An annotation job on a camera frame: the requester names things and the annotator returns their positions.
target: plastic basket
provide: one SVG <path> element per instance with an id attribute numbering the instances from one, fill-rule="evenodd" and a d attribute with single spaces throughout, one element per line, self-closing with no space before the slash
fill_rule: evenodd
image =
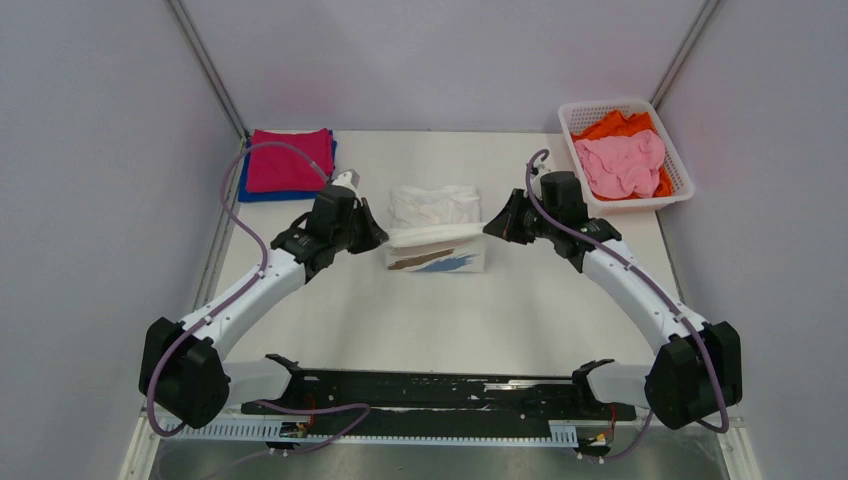
<path id="1" fill-rule="evenodd" d="M 674 193 L 671 196 L 605 202 L 592 194 L 570 134 L 581 133 L 587 127 L 604 118 L 604 115 L 612 110 L 621 110 L 621 113 L 625 116 L 643 112 L 648 112 L 651 115 L 651 121 L 654 123 L 654 132 L 665 143 L 665 161 L 663 162 L 663 166 L 671 177 L 671 183 L 674 187 Z M 665 131 L 665 127 L 663 127 L 657 112 L 650 103 L 638 99 L 566 103 L 559 107 L 559 121 L 562 124 L 563 137 L 565 138 L 565 145 L 567 147 L 566 155 L 571 158 L 574 173 L 580 179 L 583 190 L 583 201 L 589 207 L 590 215 L 597 216 L 658 210 L 674 202 L 688 200 L 695 193 L 692 180 L 689 179 L 689 174 L 686 173 L 686 168 L 683 167 L 683 162 L 680 161 L 680 156 L 677 154 L 674 144 L 671 143 L 668 132 Z"/>

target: orange cloth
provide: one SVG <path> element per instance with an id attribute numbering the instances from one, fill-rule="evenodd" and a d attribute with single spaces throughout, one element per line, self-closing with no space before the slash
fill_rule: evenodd
<path id="1" fill-rule="evenodd" d="M 579 135 L 572 133 L 571 139 L 576 142 L 577 140 L 597 140 L 610 136 L 630 137 L 642 130 L 653 130 L 656 133 L 654 122 L 651 121 L 651 115 L 649 113 L 634 113 L 629 117 L 625 117 L 620 110 L 613 110 L 606 114 L 600 121 L 583 130 L 583 133 Z M 674 186 L 671 183 L 671 177 L 665 171 L 665 167 L 660 167 L 660 183 L 654 191 L 654 198 L 670 197 L 673 193 Z M 604 202 L 639 199 L 635 193 L 629 197 L 618 199 L 602 197 L 595 194 L 595 192 L 592 192 L 592 195 L 595 195 L 595 198 Z"/>

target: gray wall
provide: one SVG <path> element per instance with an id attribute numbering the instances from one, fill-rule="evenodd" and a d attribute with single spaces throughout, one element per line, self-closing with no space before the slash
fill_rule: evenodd
<path id="1" fill-rule="evenodd" d="M 650 98 L 703 0 L 187 0 L 253 128 L 561 131 Z"/>
<path id="2" fill-rule="evenodd" d="M 768 479 L 844 478 L 848 4 L 734 0 L 660 115 L 696 183 L 663 210 L 687 299 L 742 336 Z"/>
<path id="3" fill-rule="evenodd" d="M 0 11 L 0 476 L 114 478 L 236 139 L 164 2 Z"/>

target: blue folded cloth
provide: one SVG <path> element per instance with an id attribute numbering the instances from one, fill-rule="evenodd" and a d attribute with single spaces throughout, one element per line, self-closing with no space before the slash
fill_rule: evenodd
<path id="1" fill-rule="evenodd" d="M 337 143 L 333 140 L 333 165 L 336 163 L 336 146 Z M 250 140 L 247 141 L 247 147 L 250 147 Z M 241 176 L 239 177 L 239 197 L 241 203 L 256 203 L 256 202 L 280 202 L 285 200 L 310 200 L 318 196 L 318 192 L 266 192 L 266 193 L 250 193 L 247 191 L 247 166 L 250 165 L 250 154 L 244 157 L 244 165 L 241 167 Z"/>

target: tabletop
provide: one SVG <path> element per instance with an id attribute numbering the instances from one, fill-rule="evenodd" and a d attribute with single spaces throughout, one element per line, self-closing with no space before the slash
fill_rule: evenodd
<path id="1" fill-rule="evenodd" d="M 393 186 L 475 185 L 488 221 L 513 188 L 523 188 L 524 166 L 537 150 L 549 149 L 557 169 L 571 169 L 562 135 L 336 131 L 335 139 L 337 171 L 356 169 L 360 194 L 384 228 Z M 267 244 L 311 205 L 243 204 L 238 214 Z M 608 219 L 651 275 L 675 292 L 656 215 Z M 601 358 L 653 362 L 633 322 L 549 242 L 485 241 L 484 273 L 392 272 L 382 249 L 341 253 L 257 322 L 227 360 L 277 353 L 306 368 L 515 375 L 570 375 Z M 236 228 L 217 293 L 258 259 L 256 244 Z"/>

